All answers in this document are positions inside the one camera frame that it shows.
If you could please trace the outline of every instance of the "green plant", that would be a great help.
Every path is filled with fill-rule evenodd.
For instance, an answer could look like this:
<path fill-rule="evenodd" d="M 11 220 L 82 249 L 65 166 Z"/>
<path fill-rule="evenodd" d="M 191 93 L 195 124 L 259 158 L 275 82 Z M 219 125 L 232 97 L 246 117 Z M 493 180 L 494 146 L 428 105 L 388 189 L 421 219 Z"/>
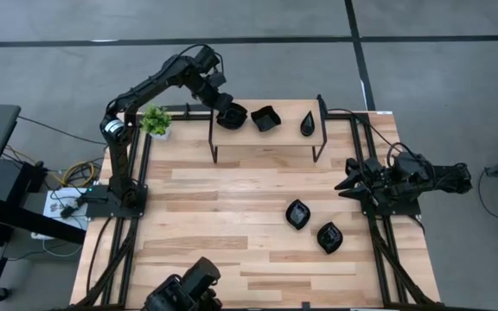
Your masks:
<path fill-rule="evenodd" d="M 142 118 L 142 130 L 150 134 L 164 135 L 172 123 L 172 117 L 166 113 L 165 108 L 150 106 Z"/>

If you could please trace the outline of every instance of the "potted plant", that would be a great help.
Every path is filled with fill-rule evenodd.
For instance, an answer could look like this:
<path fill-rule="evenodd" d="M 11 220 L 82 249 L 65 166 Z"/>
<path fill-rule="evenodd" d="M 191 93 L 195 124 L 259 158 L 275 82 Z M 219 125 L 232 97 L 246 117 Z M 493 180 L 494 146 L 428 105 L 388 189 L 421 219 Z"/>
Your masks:
<path fill-rule="evenodd" d="M 142 117 L 142 130 L 148 132 L 153 138 L 168 140 L 172 117 L 166 113 L 165 108 L 150 106 Z"/>

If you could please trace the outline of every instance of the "black bowl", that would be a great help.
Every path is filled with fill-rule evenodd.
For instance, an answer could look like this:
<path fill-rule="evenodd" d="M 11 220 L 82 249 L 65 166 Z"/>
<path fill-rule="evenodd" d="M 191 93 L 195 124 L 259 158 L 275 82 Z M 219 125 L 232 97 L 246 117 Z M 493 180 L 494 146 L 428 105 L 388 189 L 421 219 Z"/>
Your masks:
<path fill-rule="evenodd" d="M 290 225 L 293 225 L 295 229 L 301 230 L 310 219 L 310 209 L 303 204 L 299 199 L 294 200 L 293 203 L 285 211 L 285 217 Z"/>
<path fill-rule="evenodd" d="M 264 132 L 282 123 L 280 116 L 274 111 L 272 106 L 265 106 L 257 111 L 251 112 L 251 119 Z"/>
<path fill-rule="evenodd" d="M 216 123 L 229 130 L 237 130 L 247 119 L 247 109 L 236 103 L 231 103 L 224 112 L 216 116 Z"/>
<path fill-rule="evenodd" d="M 326 254 L 333 253 L 343 243 L 342 232 L 337 229 L 333 222 L 328 222 L 328 224 L 320 228 L 316 239 L 318 244 L 326 251 Z"/>

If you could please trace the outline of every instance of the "yellow cable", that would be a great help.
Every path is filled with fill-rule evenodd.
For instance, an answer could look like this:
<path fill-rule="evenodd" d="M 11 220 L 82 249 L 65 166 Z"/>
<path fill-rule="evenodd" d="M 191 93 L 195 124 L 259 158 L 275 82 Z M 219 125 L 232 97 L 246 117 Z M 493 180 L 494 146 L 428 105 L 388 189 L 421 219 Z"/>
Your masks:
<path fill-rule="evenodd" d="M 32 163 L 34 163 L 34 164 L 35 164 L 35 163 L 37 163 L 37 161 L 36 161 L 36 160 L 34 160 L 34 159 L 32 159 L 30 156 L 25 155 L 25 154 L 23 154 L 22 152 L 20 152 L 20 151 L 18 151 L 18 150 L 13 149 L 13 148 L 12 148 L 11 146 L 9 146 L 9 145 L 7 145 L 5 148 L 6 148 L 6 149 L 11 150 L 12 152 L 14 152 L 14 153 L 16 153 L 16 154 L 18 154 L 18 155 L 20 155 L 20 156 L 23 156 L 24 158 L 26 158 L 27 160 L 30 160 L 30 161 L 31 161 Z M 86 181 L 84 181 L 81 185 L 78 185 L 78 186 L 75 186 L 75 185 L 74 185 L 74 184 L 72 184 L 72 183 L 67 183 L 67 182 L 65 182 L 65 181 L 67 180 L 67 178 L 68 178 L 68 174 L 69 174 L 70 172 L 72 172 L 72 171 L 73 171 L 75 168 L 77 168 L 78 166 L 82 166 L 82 165 L 87 164 L 87 163 L 89 163 L 89 165 L 90 165 L 90 177 L 89 177 L 88 179 L 86 179 Z M 65 174 L 62 176 L 62 179 L 60 179 L 60 178 L 59 178 L 59 176 L 57 176 L 57 175 L 56 175 L 56 174 L 54 174 L 54 173 L 51 173 L 51 172 L 50 172 L 49 174 L 50 174 L 53 178 L 55 178 L 55 179 L 56 179 L 56 180 L 57 180 L 57 181 L 61 184 L 61 186 L 63 186 L 63 187 L 67 187 L 68 185 L 72 185 L 73 187 L 85 187 L 85 186 L 87 186 L 87 185 L 88 185 L 88 184 L 92 181 L 92 179 L 95 177 L 95 167 L 93 166 L 93 163 L 91 163 L 91 162 L 87 162 L 87 161 L 83 161 L 83 162 L 78 162 L 78 163 L 74 164 L 73 166 L 71 166 L 70 168 L 68 168 L 68 169 L 67 169 L 67 171 L 65 171 Z"/>

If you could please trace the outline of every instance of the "wooden table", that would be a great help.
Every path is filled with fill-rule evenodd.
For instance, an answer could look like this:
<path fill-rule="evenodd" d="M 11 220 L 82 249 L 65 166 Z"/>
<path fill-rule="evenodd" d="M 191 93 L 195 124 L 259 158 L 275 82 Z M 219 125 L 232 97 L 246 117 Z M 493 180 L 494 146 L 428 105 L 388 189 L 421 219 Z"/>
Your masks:
<path fill-rule="evenodd" d="M 218 125 L 213 117 L 210 125 L 211 152 L 214 162 L 217 162 L 218 147 L 276 147 L 290 146 L 294 148 L 312 147 L 313 160 L 316 162 L 321 152 L 316 155 L 315 147 L 326 144 L 322 128 L 322 116 L 320 105 L 317 99 L 241 99 L 236 103 L 247 109 L 247 120 L 237 130 L 228 130 Z M 266 132 L 260 132 L 257 125 L 251 120 L 251 112 L 257 111 L 265 106 L 272 106 L 274 111 L 280 116 L 282 123 Z M 311 136 L 303 136 L 300 131 L 301 122 L 309 111 L 315 121 L 315 131 Z"/>
<path fill-rule="evenodd" d="M 391 142 L 399 140 L 393 115 L 371 112 L 370 121 Z M 236 146 L 221 148 L 220 162 L 213 164 L 208 123 L 173 122 L 169 141 L 151 144 L 146 181 L 150 196 L 139 224 L 127 307 L 141 308 L 167 276 L 181 275 L 201 256 L 220 269 L 215 290 L 225 308 L 300 308 L 301 301 L 316 308 L 381 306 L 367 220 L 358 201 L 340 198 L 333 189 L 346 176 L 345 160 L 354 156 L 349 122 L 331 120 L 326 126 L 329 143 L 317 163 L 307 149 Z M 374 141 L 378 157 L 384 159 L 388 145 L 375 133 Z M 140 141 L 138 155 L 143 145 Z M 101 180 L 110 175 L 107 155 Z M 299 232 L 284 218 L 294 199 L 312 211 Z M 86 273 L 104 221 L 97 219 L 88 227 L 71 303 L 86 294 Z M 329 221 L 342 230 L 344 241 L 338 251 L 325 255 L 316 232 Z M 401 263 L 438 300 L 421 229 L 404 216 L 394 216 L 392 222 Z M 113 224 L 103 235 L 92 285 L 107 265 Z M 111 302 L 117 300 L 121 273 L 119 267 Z M 386 273 L 396 301 L 387 262 Z"/>

